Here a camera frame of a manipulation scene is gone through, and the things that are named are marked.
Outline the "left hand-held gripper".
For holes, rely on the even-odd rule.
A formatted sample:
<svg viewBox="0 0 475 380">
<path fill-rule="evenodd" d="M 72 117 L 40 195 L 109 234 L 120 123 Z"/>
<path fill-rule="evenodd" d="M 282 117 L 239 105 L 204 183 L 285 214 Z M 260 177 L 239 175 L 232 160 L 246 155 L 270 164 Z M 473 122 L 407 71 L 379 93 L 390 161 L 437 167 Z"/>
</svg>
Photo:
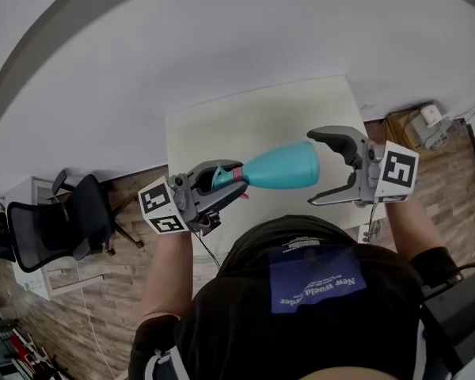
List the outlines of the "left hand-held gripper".
<svg viewBox="0 0 475 380">
<path fill-rule="evenodd" d="M 155 233 L 190 231 L 205 236 L 221 225 L 217 212 L 244 194 L 248 184 L 234 182 L 203 192 L 201 188 L 212 188 L 219 166 L 228 172 L 242 163 L 229 159 L 203 161 L 188 173 L 161 177 L 139 190 L 142 216 Z"/>
</svg>

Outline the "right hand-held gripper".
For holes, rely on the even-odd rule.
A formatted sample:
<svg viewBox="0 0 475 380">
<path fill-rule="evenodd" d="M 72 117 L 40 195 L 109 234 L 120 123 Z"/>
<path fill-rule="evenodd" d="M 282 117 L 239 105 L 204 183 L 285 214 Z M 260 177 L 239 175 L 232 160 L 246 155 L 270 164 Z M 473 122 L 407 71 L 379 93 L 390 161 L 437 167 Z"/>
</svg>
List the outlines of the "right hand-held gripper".
<svg viewBox="0 0 475 380">
<path fill-rule="evenodd" d="M 313 206 L 355 202 L 358 206 L 373 203 L 401 202 L 413 193 L 419 164 L 417 152 L 394 142 L 378 145 L 349 126 L 324 126 L 306 136 L 324 143 L 340 154 L 346 165 L 362 165 L 357 170 L 356 186 L 349 184 L 316 194 L 308 199 Z"/>
</svg>

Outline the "teal pink spray nozzle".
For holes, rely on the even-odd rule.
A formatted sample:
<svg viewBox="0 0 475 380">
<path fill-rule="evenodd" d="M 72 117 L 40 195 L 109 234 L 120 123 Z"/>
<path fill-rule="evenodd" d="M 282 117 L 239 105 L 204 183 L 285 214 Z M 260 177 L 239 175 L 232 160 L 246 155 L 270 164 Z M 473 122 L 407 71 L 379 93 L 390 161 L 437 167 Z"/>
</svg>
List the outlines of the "teal pink spray nozzle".
<svg viewBox="0 0 475 380">
<path fill-rule="evenodd" d="M 237 163 L 236 165 L 230 165 L 229 169 L 225 169 L 223 164 L 219 162 L 211 179 L 211 188 L 221 188 L 226 184 L 235 182 L 244 182 L 245 185 L 249 184 L 244 177 L 243 164 Z"/>
</svg>

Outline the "teal spray bottle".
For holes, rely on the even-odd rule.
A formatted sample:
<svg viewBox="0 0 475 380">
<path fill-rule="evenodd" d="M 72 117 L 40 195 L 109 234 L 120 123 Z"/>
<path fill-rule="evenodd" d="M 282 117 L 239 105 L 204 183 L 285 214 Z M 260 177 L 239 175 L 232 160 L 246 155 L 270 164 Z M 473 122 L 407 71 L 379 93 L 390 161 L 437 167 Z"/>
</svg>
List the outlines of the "teal spray bottle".
<svg viewBox="0 0 475 380">
<path fill-rule="evenodd" d="M 301 141 L 275 148 L 245 163 L 242 175 L 256 188 L 307 188 L 318 182 L 320 166 L 314 146 Z"/>
</svg>

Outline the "person's right forearm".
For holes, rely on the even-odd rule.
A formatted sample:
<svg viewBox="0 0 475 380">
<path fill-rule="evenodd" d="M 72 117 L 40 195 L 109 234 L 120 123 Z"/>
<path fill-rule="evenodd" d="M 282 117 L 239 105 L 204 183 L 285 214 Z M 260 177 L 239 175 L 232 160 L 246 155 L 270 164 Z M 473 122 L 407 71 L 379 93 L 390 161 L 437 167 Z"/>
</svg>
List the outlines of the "person's right forearm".
<svg viewBox="0 0 475 380">
<path fill-rule="evenodd" d="M 406 260 L 445 246 L 435 224 L 417 198 L 387 203 L 386 214 L 397 253 Z"/>
</svg>

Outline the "person's left forearm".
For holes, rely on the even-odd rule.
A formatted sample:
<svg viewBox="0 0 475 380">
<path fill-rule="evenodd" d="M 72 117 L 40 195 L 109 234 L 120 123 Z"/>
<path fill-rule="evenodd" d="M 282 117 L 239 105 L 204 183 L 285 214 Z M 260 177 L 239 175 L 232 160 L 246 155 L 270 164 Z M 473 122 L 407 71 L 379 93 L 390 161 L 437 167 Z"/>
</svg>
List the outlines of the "person's left forearm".
<svg viewBox="0 0 475 380">
<path fill-rule="evenodd" d="M 193 292 L 193 247 L 189 232 L 158 237 L 140 306 L 143 321 L 163 315 L 181 317 Z"/>
</svg>

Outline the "white table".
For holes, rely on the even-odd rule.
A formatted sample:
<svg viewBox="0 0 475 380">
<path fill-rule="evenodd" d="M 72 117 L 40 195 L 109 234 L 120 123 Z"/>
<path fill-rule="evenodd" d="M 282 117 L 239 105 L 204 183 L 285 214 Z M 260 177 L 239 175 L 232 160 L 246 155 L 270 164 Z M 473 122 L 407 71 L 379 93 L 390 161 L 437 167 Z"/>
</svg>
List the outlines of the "white table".
<svg viewBox="0 0 475 380">
<path fill-rule="evenodd" d="M 171 174 L 186 173 L 200 162 L 230 159 L 247 162 L 278 146 L 306 139 L 309 130 L 325 125 L 364 124 L 349 84 L 342 76 L 319 78 L 253 90 L 200 104 L 168 115 L 166 141 Z M 222 224 L 194 254 L 224 254 L 247 230 L 284 215 L 314 215 L 342 229 L 364 224 L 368 208 L 353 203 L 314 207 L 312 196 L 345 184 L 351 168 L 325 144 L 314 145 L 320 162 L 317 185 L 300 190 L 249 188 L 221 211 Z"/>
</svg>

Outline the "gray electronic device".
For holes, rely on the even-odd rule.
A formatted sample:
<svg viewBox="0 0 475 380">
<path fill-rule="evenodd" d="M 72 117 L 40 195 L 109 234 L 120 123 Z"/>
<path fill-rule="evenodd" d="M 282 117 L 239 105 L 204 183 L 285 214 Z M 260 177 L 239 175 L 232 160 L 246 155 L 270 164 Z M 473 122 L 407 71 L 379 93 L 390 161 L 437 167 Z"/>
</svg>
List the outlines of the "gray electronic device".
<svg viewBox="0 0 475 380">
<path fill-rule="evenodd" d="M 421 107 L 419 113 L 408 123 L 423 150 L 431 150 L 439 146 L 451 124 L 452 121 L 440 112 L 436 104 L 426 104 Z"/>
</svg>

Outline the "black printed t-shirt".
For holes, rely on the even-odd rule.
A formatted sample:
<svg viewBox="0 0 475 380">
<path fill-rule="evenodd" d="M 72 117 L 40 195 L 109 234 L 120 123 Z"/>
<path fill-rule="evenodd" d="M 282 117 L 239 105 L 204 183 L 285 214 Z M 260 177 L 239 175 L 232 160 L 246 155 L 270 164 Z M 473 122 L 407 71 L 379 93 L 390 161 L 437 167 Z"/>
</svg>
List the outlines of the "black printed t-shirt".
<svg viewBox="0 0 475 380">
<path fill-rule="evenodd" d="M 341 367 L 414 380 L 422 288 L 455 270 L 443 247 L 406 260 L 320 218 L 274 219 L 237 239 L 183 315 L 139 326 L 129 380 L 299 380 Z"/>
</svg>

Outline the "black office chair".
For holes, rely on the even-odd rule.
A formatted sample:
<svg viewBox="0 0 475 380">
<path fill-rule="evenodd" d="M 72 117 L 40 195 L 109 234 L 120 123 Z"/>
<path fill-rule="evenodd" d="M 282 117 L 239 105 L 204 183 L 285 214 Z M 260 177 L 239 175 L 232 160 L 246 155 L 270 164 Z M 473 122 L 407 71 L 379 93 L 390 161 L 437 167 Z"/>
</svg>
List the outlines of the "black office chair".
<svg viewBox="0 0 475 380">
<path fill-rule="evenodd" d="M 79 261 L 96 253 L 113 256 L 116 251 L 110 239 L 115 233 L 139 249 L 144 246 L 116 221 L 116 216 L 138 199 L 137 195 L 112 209 L 109 187 L 93 174 L 75 186 L 66 180 L 64 169 L 51 187 L 53 196 L 62 189 L 68 192 L 61 203 L 11 202 L 0 211 L 0 259 L 15 262 L 23 272 L 32 273 L 64 257 Z"/>
</svg>

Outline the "black mounted device box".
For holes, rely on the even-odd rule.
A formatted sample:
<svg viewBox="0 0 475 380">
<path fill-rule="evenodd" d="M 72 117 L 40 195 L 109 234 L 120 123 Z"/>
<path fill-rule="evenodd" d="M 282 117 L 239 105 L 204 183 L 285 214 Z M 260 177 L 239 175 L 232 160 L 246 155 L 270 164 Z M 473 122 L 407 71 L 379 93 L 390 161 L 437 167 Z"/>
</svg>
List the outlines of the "black mounted device box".
<svg viewBox="0 0 475 380">
<path fill-rule="evenodd" d="M 421 380 L 475 380 L 475 264 L 425 287 L 421 318 L 426 362 Z"/>
</svg>

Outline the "white desk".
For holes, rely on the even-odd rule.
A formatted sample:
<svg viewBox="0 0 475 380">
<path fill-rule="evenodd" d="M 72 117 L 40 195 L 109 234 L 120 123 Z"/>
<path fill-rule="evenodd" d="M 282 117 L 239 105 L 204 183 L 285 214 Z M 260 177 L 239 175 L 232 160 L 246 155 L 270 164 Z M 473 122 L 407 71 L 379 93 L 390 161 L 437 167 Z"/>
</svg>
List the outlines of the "white desk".
<svg viewBox="0 0 475 380">
<path fill-rule="evenodd" d="M 51 186 L 52 183 L 50 181 L 28 177 L 5 194 L 3 198 L 5 200 L 5 206 L 7 207 L 11 202 L 47 204 L 48 200 L 52 198 Z M 61 277 L 63 273 L 68 273 L 70 268 L 76 268 L 76 264 L 77 263 L 73 258 L 64 257 L 55 262 L 51 262 L 32 273 L 23 272 L 17 262 L 14 262 L 12 266 L 14 278 L 19 285 L 21 285 L 26 291 L 30 291 L 41 298 L 50 301 L 56 296 L 72 291 L 79 291 L 84 287 L 93 284 L 100 284 L 104 281 L 103 275 L 95 275 L 88 279 L 82 279 L 78 276 L 77 280 L 73 283 L 68 283 L 58 287 L 53 285 L 53 279 Z"/>
</svg>

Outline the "black metal rack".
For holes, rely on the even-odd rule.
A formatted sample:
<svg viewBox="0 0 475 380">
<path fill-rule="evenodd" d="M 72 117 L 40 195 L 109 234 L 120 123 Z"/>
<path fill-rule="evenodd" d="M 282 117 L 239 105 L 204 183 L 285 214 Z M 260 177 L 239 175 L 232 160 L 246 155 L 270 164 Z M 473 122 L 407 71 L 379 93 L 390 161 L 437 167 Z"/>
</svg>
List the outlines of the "black metal rack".
<svg viewBox="0 0 475 380">
<path fill-rule="evenodd" d="M 66 380 L 56 369 L 45 351 L 40 351 L 32 338 L 26 339 L 19 330 L 17 320 L 0 318 L 0 364 L 7 374 L 4 380 Z"/>
</svg>

